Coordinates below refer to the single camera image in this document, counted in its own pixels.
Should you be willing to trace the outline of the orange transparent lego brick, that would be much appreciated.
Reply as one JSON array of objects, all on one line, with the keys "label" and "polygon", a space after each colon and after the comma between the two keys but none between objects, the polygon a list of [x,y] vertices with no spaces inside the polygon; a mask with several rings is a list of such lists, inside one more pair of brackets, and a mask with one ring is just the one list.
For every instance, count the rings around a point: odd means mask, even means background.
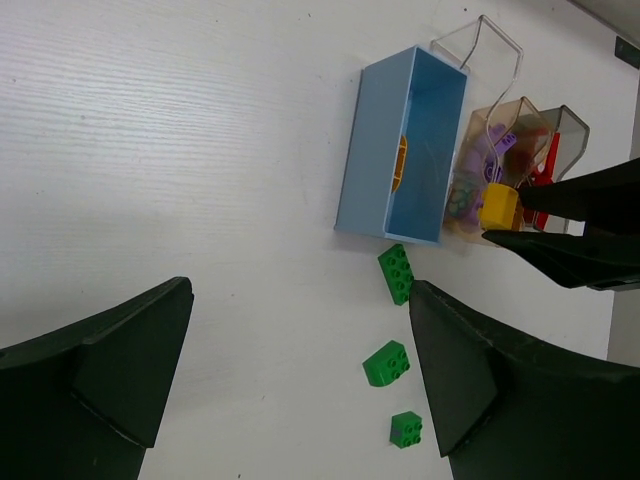
[{"label": "orange transparent lego brick", "polygon": [[391,189],[392,193],[395,193],[399,189],[403,181],[407,153],[408,153],[407,137],[405,135],[402,135],[400,137],[399,146],[397,150],[396,163],[394,167],[392,189]]}]

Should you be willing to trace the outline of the red long lego brick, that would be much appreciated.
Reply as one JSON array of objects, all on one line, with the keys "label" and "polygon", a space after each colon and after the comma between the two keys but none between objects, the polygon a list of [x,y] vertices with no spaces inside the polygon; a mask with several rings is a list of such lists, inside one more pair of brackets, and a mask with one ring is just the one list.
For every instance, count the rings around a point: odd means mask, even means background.
[{"label": "red long lego brick", "polygon": [[[531,172],[527,179],[527,186],[545,186],[554,182],[553,173],[556,165],[559,143],[560,134],[555,133],[553,135],[546,159],[542,163],[537,165]],[[525,208],[523,218],[526,227],[532,228],[537,231],[543,231],[546,227],[549,214]]]}]

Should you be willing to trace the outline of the purple lego brick with studs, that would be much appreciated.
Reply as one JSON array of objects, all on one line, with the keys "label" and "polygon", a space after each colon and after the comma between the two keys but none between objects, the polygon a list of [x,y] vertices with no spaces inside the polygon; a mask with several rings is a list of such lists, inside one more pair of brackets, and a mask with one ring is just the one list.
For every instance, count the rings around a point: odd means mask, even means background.
[{"label": "purple lego brick with studs", "polygon": [[477,142],[477,150],[481,156],[490,160],[504,155],[517,143],[517,136],[506,131],[504,124],[491,127],[488,132],[482,132]]}]

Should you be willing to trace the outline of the small purple lego brick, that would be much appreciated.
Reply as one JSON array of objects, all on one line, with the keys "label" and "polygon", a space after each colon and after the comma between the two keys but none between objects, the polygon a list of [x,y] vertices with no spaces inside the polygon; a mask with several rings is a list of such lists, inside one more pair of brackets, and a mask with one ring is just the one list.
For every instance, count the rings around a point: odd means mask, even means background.
[{"label": "small purple lego brick", "polygon": [[494,175],[497,158],[490,160],[480,155],[477,150],[477,142],[471,146],[462,160],[460,169],[463,172],[479,176],[486,182],[491,182]]}]

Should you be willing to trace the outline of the purple paw print lego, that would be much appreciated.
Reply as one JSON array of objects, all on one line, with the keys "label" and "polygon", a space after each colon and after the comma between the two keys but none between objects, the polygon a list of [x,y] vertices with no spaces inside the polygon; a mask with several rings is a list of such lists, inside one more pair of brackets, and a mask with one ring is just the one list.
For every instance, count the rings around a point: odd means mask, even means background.
[{"label": "purple paw print lego", "polygon": [[482,190],[473,183],[456,181],[451,187],[446,205],[449,217],[471,225],[478,223],[478,210],[482,206]]}]

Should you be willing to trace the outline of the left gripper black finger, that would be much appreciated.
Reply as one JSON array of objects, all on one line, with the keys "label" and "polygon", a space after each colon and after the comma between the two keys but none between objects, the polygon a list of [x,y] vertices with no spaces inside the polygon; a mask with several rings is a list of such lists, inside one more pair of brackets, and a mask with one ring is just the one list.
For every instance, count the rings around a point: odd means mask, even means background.
[{"label": "left gripper black finger", "polygon": [[154,447],[194,295],[174,277],[1,351],[4,479],[135,479]]},{"label": "left gripper black finger", "polygon": [[639,371],[542,341],[430,282],[409,314],[439,452],[457,479],[635,479]]}]

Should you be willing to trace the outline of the yellow lego brick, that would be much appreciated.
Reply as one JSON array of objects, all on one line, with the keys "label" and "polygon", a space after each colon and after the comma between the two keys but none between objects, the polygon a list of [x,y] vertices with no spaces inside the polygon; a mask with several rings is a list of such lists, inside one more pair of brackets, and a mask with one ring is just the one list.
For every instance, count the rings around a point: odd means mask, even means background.
[{"label": "yellow lego brick", "polygon": [[518,192],[501,183],[489,183],[482,194],[478,218],[483,230],[519,231],[523,208]]}]

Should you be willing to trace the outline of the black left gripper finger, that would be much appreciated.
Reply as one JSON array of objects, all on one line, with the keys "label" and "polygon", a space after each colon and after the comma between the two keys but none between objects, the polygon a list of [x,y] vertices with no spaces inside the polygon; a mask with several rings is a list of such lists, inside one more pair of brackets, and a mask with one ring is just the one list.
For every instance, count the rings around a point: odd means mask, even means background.
[{"label": "black left gripper finger", "polygon": [[556,284],[575,289],[637,290],[639,237],[574,236],[489,230],[483,238],[516,254]]},{"label": "black left gripper finger", "polygon": [[544,186],[519,189],[525,208],[587,223],[639,222],[639,159]]}]

